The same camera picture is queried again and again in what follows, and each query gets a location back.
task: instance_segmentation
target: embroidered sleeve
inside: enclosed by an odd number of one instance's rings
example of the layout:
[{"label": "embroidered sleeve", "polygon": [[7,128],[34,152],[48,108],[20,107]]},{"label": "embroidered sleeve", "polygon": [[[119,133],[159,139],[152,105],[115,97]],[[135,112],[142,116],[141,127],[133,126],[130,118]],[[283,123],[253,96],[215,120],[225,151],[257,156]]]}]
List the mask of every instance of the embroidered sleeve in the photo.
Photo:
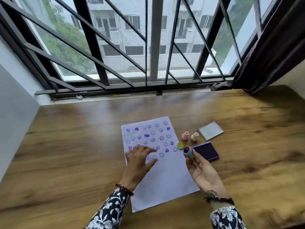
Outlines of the embroidered sleeve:
[{"label": "embroidered sleeve", "polygon": [[123,217],[129,194],[116,188],[85,229],[116,229]]},{"label": "embroidered sleeve", "polygon": [[213,211],[210,214],[210,219],[214,229],[246,229],[235,206],[222,207]]}]

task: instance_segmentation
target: wooden table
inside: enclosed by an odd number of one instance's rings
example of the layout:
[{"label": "wooden table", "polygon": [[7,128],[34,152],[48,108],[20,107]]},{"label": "wooden table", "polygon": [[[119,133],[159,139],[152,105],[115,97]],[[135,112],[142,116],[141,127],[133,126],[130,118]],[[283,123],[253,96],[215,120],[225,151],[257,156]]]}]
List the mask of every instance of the wooden table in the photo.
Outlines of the wooden table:
[{"label": "wooden table", "polygon": [[[178,138],[213,120],[224,130],[213,166],[248,228],[305,222],[305,101],[276,86],[40,107],[0,185],[0,228],[86,226],[124,171],[121,125],[163,116]],[[129,203],[120,228],[211,228],[210,212],[198,192]]]}]

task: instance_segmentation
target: person's right hand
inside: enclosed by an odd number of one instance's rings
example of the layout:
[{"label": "person's right hand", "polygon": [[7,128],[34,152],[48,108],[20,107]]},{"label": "person's right hand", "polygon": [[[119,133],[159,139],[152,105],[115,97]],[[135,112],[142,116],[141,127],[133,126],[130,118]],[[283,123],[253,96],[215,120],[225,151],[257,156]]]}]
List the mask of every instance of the person's right hand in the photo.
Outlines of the person's right hand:
[{"label": "person's right hand", "polygon": [[204,159],[199,153],[192,149],[194,160],[186,157],[186,166],[197,186],[205,193],[215,191],[221,198],[230,198],[217,171],[209,161]]}]

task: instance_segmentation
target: forearm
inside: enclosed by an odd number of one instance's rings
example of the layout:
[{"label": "forearm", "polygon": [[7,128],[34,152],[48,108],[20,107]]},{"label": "forearm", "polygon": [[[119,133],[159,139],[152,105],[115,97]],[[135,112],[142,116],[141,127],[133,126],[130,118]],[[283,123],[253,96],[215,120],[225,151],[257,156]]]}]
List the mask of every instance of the forearm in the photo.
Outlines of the forearm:
[{"label": "forearm", "polygon": [[116,188],[93,216],[86,229],[116,229],[123,217],[129,194],[125,189]]},{"label": "forearm", "polygon": [[237,208],[231,204],[224,204],[221,206],[222,203],[219,203],[219,209],[214,210],[210,214],[210,219],[212,222],[212,226],[214,229],[219,228],[237,228],[237,229],[246,229],[246,226],[242,222],[242,217],[239,214]]}]

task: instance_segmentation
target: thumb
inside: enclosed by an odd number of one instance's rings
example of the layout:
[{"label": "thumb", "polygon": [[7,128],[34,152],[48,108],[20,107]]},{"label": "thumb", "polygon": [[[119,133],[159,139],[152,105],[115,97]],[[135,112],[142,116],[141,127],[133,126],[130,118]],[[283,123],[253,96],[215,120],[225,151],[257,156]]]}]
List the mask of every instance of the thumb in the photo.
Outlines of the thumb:
[{"label": "thumb", "polygon": [[157,158],[154,158],[153,160],[151,160],[149,163],[147,163],[147,168],[148,171],[154,166],[154,164],[158,161]]}]

